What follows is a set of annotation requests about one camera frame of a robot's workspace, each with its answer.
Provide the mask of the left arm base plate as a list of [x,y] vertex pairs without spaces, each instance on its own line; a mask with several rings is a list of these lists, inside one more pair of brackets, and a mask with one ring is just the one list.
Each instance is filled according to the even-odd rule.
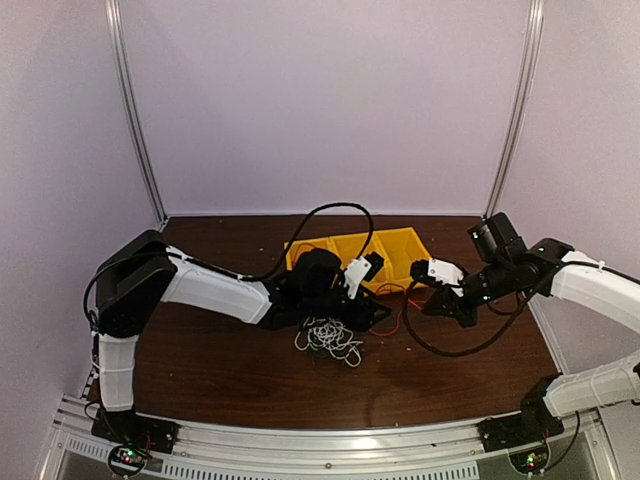
[[178,430],[175,422],[135,415],[132,419],[124,420],[97,418],[91,427],[91,434],[140,450],[171,454]]

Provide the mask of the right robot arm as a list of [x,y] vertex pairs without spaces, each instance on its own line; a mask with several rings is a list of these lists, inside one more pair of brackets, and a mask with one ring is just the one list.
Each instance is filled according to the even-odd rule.
[[[569,301],[627,329],[639,330],[639,282],[572,245],[544,238],[526,246],[509,217],[499,212],[470,228],[468,235],[485,266],[470,274],[455,263],[431,258],[410,267],[413,284],[432,288],[422,312],[455,319],[462,327],[477,322],[479,307],[513,293]],[[639,398],[639,354],[633,352],[575,374],[543,380],[513,419],[519,440],[535,440],[568,414]]]

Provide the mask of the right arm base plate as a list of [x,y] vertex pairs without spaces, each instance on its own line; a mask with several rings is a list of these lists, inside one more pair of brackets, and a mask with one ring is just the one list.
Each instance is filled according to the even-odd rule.
[[564,432],[563,422],[556,418],[525,420],[521,413],[487,418],[477,425],[478,434],[486,453],[542,442],[549,436]]

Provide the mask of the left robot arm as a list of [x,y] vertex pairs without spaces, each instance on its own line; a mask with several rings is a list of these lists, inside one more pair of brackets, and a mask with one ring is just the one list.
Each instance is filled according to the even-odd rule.
[[344,265],[314,247],[290,269],[247,276],[186,254],[157,230],[144,231],[99,266],[83,295],[106,429],[123,444],[143,436],[134,407],[135,350],[159,304],[190,305],[266,330],[336,320],[366,332],[390,314],[365,285],[383,265],[376,252]]

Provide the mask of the yellow three-compartment bin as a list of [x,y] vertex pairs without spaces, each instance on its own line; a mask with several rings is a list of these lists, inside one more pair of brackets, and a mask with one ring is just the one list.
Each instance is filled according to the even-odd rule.
[[[313,248],[328,250],[337,255],[345,268],[360,251],[367,233],[335,235],[297,240],[286,256],[286,268],[291,270],[299,257]],[[415,261],[430,260],[431,255],[412,227],[377,230],[373,233],[366,254],[375,252],[383,257],[384,265],[374,279],[364,286],[376,294],[404,291],[411,282],[410,269]]]

